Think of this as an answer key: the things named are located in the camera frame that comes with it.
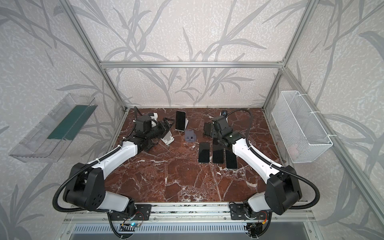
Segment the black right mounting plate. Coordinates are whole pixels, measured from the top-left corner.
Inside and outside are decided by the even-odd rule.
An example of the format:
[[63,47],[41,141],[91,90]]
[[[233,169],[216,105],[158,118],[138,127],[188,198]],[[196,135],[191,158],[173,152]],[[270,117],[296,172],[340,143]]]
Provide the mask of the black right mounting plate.
[[244,204],[229,202],[231,220],[246,220]]

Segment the aluminium frame enclosure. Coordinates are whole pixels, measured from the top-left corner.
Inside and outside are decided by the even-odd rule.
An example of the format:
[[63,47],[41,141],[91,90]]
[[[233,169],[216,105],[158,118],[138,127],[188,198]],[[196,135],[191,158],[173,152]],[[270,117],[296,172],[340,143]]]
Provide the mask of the aluminium frame enclosure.
[[[278,74],[274,80],[274,83],[268,93],[266,103],[269,103],[273,92],[276,90],[282,76],[286,77],[290,85],[297,91],[299,91],[306,103],[312,110],[318,111],[318,107],[315,106],[311,98],[306,94],[304,88],[299,84],[298,80],[294,77],[292,71],[288,68],[288,62],[292,57],[294,49],[299,43],[300,37],[303,35],[305,28],[307,27],[311,17],[315,12],[315,8],[318,5],[318,1],[309,1],[305,6],[304,14],[299,22],[299,26],[294,33],[293,39],[289,45],[288,51],[285,57],[281,61],[256,61],[256,62],[179,62],[179,61],[117,61],[102,62],[96,54],[95,48],[92,46],[89,37],[86,34],[83,26],[78,19],[76,12],[69,1],[60,1],[59,6],[61,12],[69,18],[70,23],[75,29],[76,33],[80,37],[80,40],[86,47],[87,52],[91,55],[91,59],[96,65],[97,71],[101,73],[103,79],[108,84],[109,88],[113,91],[118,100],[121,100],[121,95],[117,92],[117,88],[113,85],[110,78],[105,71],[106,68],[142,68],[142,69],[159,69],[159,68],[251,68],[251,69],[278,69]],[[316,114],[320,124],[324,127],[325,132],[330,134],[333,138],[332,150],[338,158],[340,164],[345,169],[347,175],[351,178],[356,188],[360,191],[361,196],[367,202],[367,205],[371,211],[375,214],[376,218],[382,224],[384,222],[384,199],[380,196],[378,191],[374,188],[369,178],[364,174],[363,170],[358,166],[357,162],[353,159],[348,149],[344,145],[342,139],[336,134],[336,131],[329,125],[325,115],[321,113]]]

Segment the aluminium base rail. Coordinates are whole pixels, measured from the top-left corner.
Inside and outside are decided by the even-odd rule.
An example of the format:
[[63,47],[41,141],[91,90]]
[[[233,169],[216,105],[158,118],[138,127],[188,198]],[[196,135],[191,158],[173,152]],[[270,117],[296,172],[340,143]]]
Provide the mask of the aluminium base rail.
[[[68,240],[75,234],[113,234],[138,236],[139,234],[200,234],[245,233],[272,230],[277,227],[283,234],[293,234],[298,227],[310,240],[320,240],[319,227],[311,210],[288,210],[283,215],[269,216],[261,211],[253,218],[231,220],[229,203],[152,203],[148,221],[112,221],[106,214],[78,212],[67,214],[57,240]],[[132,231],[121,229],[123,223],[141,223]]]

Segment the black mounting plate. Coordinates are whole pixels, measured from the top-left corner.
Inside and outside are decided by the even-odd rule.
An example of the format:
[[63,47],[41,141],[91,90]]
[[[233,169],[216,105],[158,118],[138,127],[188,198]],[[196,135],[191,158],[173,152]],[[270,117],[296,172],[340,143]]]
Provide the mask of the black mounting plate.
[[244,204],[229,202],[231,220],[246,220]]
[[112,221],[148,221],[151,214],[151,204],[135,204],[127,207],[123,212],[112,212]]

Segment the green circuit board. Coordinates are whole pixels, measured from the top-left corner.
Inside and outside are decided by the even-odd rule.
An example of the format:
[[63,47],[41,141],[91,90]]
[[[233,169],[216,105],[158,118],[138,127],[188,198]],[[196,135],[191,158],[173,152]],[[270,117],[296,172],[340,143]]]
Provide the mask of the green circuit board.
[[123,223],[121,224],[121,229],[124,231],[132,231],[133,228],[139,228],[141,223]]

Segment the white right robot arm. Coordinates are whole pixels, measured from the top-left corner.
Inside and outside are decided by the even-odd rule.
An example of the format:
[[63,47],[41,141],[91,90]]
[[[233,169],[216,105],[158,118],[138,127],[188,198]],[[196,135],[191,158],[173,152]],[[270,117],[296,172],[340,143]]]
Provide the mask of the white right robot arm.
[[218,116],[204,124],[203,134],[217,139],[232,155],[240,157],[254,169],[266,184],[263,193],[254,194],[243,202],[248,217],[261,211],[282,215],[302,197],[299,181],[292,176],[292,167],[272,161],[247,142],[247,138],[229,126],[225,116]]

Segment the black front smartphone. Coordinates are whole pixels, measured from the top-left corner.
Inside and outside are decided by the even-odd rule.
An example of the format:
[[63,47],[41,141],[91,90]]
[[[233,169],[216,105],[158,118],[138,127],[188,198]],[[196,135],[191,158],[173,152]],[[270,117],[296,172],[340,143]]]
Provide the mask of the black front smartphone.
[[225,150],[225,156],[226,156],[226,168],[229,170],[237,170],[238,169],[237,156],[230,150]]

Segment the purple-edged smartphone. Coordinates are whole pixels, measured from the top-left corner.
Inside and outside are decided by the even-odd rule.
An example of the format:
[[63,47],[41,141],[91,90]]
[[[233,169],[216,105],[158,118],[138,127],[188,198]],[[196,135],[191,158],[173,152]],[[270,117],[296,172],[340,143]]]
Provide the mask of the purple-edged smartphone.
[[186,129],[186,112],[176,111],[176,125],[175,128],[177,131],[184,132]]

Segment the green-edged smartphone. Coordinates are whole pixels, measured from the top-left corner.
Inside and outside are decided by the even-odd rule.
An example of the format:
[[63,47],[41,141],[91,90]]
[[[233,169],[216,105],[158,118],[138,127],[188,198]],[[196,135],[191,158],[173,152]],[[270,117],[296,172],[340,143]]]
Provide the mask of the green-edged smartphone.
[[211,138],[217,138],[217,131],[214,128],[214,123],[205,123],[204,124],[204,129],[203,129],[203,135],[209,136]]

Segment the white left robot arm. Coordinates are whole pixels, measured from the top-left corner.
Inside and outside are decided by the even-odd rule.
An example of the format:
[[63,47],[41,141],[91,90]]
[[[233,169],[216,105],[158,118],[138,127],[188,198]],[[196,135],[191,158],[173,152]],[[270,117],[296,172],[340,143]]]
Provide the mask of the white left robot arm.
[[92,162],[72,167],[69,178],[54,195],[55,210],[64,213],[114,211],[134,215],[137,211],[135,201],[106,191],[105,179],[128,159],[149,151],[154,146],[153,139],[171,136],[174,122],[169,118],[159,121],[156,113],[138,116],[132,133],[116,148]]

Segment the clear plastic wall bin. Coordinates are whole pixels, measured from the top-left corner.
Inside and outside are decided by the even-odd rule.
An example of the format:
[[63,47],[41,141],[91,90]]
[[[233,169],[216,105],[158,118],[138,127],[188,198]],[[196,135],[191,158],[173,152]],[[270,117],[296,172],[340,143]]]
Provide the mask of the clear plastic wall bin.
[[9,155],[24,163],[56,163],[97,106],[95,97],[67,94]]

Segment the black smartphone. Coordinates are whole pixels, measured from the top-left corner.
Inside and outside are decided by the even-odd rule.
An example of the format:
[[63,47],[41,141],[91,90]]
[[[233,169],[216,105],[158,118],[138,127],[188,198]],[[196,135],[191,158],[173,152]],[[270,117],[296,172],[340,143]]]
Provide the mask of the black smartphone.
[[226,156],[226,168],[229,170],[237,170],[238,169],[237,156],[230,150],[225,150],[225,156]]
[[206,164],[210,162],[210,143],[202,142],[199,144],[198,162]]
[[222,145],[213,145],[213,163],[223,164],[224,163],[225,150]]

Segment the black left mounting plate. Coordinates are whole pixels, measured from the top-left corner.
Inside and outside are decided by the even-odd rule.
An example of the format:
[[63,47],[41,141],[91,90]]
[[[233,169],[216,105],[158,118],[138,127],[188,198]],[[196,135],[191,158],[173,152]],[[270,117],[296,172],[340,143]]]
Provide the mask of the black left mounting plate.
[[151,204],[135,204],[127,207],[123,212],[112,212],[112,221],[148,221],[151,214]]

